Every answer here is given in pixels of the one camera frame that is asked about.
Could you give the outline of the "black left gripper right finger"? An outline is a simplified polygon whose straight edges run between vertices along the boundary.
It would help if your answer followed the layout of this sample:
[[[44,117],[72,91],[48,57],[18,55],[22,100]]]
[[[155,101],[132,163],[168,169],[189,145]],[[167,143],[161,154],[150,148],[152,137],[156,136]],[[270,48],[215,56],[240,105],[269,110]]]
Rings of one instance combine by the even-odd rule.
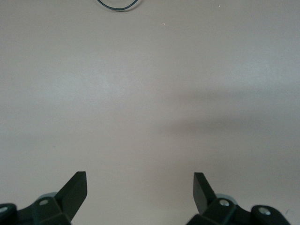
[[[218,197],[205,175],[195,172],[193,198],[198,214],[189,225],[288,225],[288,220],[277,209],[255,205],[246,211],[227,197]]]

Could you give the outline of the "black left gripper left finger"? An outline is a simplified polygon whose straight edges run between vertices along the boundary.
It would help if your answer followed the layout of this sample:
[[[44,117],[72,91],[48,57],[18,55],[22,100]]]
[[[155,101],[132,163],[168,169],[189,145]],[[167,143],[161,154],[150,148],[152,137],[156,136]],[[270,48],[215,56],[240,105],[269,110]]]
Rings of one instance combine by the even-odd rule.
[[[54,195],[37,199],[21,210],[13,203],[0,205],[2,225],[70,225],[87,197],[86,172],[76,172]]]

